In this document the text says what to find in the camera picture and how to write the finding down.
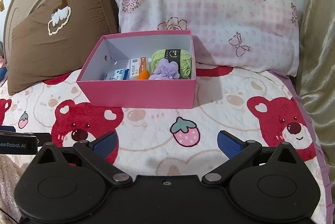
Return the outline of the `blue white tissue pack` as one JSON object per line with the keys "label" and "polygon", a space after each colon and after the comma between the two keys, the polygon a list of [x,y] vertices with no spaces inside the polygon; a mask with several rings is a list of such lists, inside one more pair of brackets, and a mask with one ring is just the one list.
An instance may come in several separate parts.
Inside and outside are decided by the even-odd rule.
{"label": "blue white tissue pack", "polygon": [[129,69],[128,68],[121,68],[111,70],[106,73],[104,80],[126,80],[128,77]]}

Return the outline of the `orange makeup sponge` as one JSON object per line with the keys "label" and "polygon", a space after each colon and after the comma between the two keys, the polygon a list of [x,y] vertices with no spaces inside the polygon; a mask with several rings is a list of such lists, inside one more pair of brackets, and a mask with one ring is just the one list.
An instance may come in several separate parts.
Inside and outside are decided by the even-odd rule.
{"label": "orange makeup sponge", "polygon": [[146,70],[141,71],[136,79],[145,80],[149,78],[150,78],[150,73],[149,73],[149,70],[146,69]]}

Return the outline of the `purple plush toy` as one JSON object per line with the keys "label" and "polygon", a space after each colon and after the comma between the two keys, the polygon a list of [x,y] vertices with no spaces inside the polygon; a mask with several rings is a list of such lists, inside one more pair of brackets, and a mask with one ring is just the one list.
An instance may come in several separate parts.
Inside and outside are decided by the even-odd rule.
{"label": "purple plush toy", "polygon": [[149,77],[151,80],[173,80],[179,78],[179,65],[175,61],[169,61],[166,58],[163,58],[159,62],[158,66]]}

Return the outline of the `bear print blanket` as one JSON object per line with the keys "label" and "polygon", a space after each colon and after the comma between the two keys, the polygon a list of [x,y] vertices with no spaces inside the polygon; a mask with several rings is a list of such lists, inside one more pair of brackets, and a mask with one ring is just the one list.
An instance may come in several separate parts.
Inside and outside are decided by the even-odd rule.
{"label": "bear print blanket", "polygon": [[112,108],[92,105],[76,84],[78,72],[39,82],[10,95],[1,85],[1,124],[17,132],[41,132],[58,146],[108,141],[108,161],[131,176],[203,176],[224,163],[225,130],[264,146],[291,143],[316,179],[321,198],[312,220],[331,223],[333,203],[328,167],[312,120],[292,82],[277,72],[197,68],[193,108]]}

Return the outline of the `white orange plastic case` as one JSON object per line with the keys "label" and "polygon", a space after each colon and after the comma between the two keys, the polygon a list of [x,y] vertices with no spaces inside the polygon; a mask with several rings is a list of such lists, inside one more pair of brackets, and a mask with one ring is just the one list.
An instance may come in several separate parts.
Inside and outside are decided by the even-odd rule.
{"label": "white orange plastic case", "polygon": [[136,79],[143,70],[149,70],[149,63],[146,57],[134,58],[129,63],[129,79]]}

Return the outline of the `pink cardboard box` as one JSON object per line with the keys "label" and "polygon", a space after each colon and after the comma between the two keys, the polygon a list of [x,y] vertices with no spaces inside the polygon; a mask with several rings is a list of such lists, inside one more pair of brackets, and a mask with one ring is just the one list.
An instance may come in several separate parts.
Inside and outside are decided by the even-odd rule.
{"label": "pink cardboard box", "polygon": [[189,30],[104,35],[77,84],[96,106],[192,108],[196,72]]}

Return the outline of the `green yarn ball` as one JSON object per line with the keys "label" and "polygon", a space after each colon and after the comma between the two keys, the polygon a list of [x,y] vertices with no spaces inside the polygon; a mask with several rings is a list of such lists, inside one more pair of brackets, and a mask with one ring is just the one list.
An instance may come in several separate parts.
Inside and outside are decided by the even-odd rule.
{"label": "green yarn ball", "polygon": [[162,59],[168,62],[176,62],[178,64],[178,72],[182,78],[189,78],[192,70],[192,56],[186,50],[181,49],[166,49],[157,50],[153,53],[151,58],[152,73],[158,68]]}

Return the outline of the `brown pillow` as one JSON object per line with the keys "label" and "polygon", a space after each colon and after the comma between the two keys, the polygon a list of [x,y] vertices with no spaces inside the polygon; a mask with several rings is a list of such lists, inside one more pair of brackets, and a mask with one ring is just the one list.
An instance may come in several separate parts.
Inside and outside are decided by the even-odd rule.
{"label": "brown pillow", "polygon": [[8,93],[82,68],[101,36],[116,34],[115,0],[45,0],[12,31]]}

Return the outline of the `gold satin curtain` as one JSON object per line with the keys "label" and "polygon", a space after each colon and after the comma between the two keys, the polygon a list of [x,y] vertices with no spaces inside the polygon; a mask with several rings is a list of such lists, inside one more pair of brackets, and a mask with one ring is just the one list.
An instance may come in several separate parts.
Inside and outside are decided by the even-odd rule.
{"label": "gold satin curtain", "polygon": [[316,133],[321,158],[326,217],[334,223],[334,0],[306,0],[300,28],[300,65],[296,89]]}

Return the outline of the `pink checkered pillow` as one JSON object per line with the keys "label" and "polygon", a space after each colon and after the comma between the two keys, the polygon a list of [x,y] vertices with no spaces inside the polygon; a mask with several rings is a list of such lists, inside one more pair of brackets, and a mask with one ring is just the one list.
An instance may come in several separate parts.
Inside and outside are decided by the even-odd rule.
{"label": "pink checkered pillow", "polygon": [[115,1],[123,33],[190,30],[198,63],[297,74],[295,0]]}

